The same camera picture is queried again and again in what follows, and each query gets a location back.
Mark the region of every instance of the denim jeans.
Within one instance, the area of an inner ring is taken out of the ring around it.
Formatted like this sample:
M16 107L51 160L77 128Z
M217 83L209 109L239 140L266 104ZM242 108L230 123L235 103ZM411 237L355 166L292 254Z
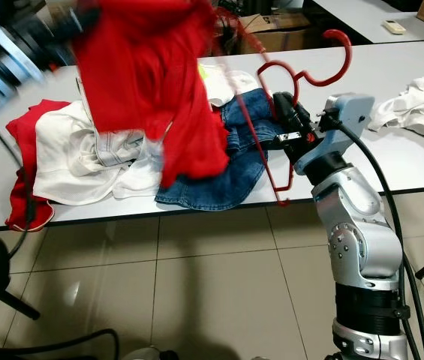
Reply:
M272 141L276 135L284 132L272 120L268 101L261 88L242 94L242 98L261 143ZM227 137L230 162L226 170L216 177L201 180L180 176L171 187L160 188L155 197L157 203L177 204L194 210L220 211L237 206L250 194L265 166L236 99L226 103L220 111L225 127L230 132Z

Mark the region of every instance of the red clothing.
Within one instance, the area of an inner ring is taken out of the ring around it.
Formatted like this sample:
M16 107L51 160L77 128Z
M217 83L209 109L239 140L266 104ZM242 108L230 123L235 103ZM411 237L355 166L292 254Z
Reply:
M35 183L37 173L37 136L35 125L38 119L49 111L59 110L70 103L66 101L42 100L38 105L29 108L25 114L12 120L6 126L8 132L15 138L22 153L23 168L30 182L30 190ZM26 223L26 187L22 170L17 171L17 182L10 194L11 214L5 223L12 230L22 231ZM35 219L30 224L29 231L38 231L48 223L54 211L47 199L33 196L35 201Z
M151 140L165 135L165 187L178 174L197 179L223 172L227 132L209 108L197 69L197 57L213 36L211 5L207 0L98 2L98 24L74 43L98 131L144 129Z

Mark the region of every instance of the tiled floor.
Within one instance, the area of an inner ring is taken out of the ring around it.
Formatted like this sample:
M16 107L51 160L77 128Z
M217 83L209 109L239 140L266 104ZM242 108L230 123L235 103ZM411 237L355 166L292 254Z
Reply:
M424 193L397 199L418 269ZM8 246L17 240L0 236ZM336 351L334 283L313 204L53 227L30 235L11 272L9 290L42 316L32 321L0 303L0 346L113 327L122 354L147 344L185 360L321 360ZM424 308L424 280L419 291ZM111 345L96 340L31 359L111 359Z

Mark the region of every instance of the white table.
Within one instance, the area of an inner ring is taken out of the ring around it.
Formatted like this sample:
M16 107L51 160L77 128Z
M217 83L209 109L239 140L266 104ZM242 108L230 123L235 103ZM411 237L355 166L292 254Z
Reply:
M344 50L341 48L311 49L290 52L274 52L272 59L288 62L294 69L308 69L317 78L334 74L341 66ZM262 64L258 55L236 55L226 57L231 69L244 70L254 74ZM212 64L215 58L203 58L204 64ZM291 81L281 70L269 69L266 80L273 92L292 91ZM75 84L77 69L62 68L55 76L49 76L46 86L28 84L20 89L20 98L12 101L0 112L0 129L17 116L26 112L31 105L41 99L72 101L79 99ZM394 43L355 46L353 61L343 79L326 88L315 88L302 83L299 100L311 114L323 109L327 97L341 92L359 92L373 95L377 101L396 96L414 78L424 76L424 42ZM10 143L13 138L6 130ZM391 189L397 193L424 190L424 137L401 129L383 129L380 133L366 130L362 135L367 146L376 156L389 181ZM373 169L360 151L352 146L345 153L345 159L353 162L371 182L375 189L381 187ZM271 151L269 164L278 184L287 178L288 160L282 151ZM10 214L9 196L16 179L17 168L10 156L0 145L0 227ZM295 176L293 187L282 194L291 200L311 198L311 185L304 176ZM257 183L245 204L273 203L275 196L264 174ZM159 215L163 212L182 210L177 205L162 205L153 196L132 197L117 200L109 196L95 204L83 206L54 205L55 223L112 220L130 216Z
M312 0L373 44L424 41L424 21L416 13L396 10L381 0ZM403 35L389 33L382 23L395 20L407 29Z

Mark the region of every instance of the white garment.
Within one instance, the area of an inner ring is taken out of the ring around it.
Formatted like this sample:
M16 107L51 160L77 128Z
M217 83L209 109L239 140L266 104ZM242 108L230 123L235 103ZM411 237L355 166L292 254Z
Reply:
M216 107L222 107L235 96L235 88L230 86L229 81L235 84L238 94L260 87L252 75L240 70L225 73L222 66L200 64L199 72L205 85L206 96L210 104Z
M424 77L412 81L400 96L374 108L368 128L407 128L424 135Z
M121 199L156 195L163 168L162 154L162 141L153 142L144 137L140 156L119 176L113 196Z
M82 80L77 77L77 85L82 96L83 106L89 119L92 120L89 103L86 100ZM138 158L142 147L143 131L123 130L109 133L98 133L95 128L95 146L98 159L106 167L120 165Z
M120 167L106 167L95 151L95 130L81 100L42 115L37 134L37 175L33 194L66 205L103 199Z

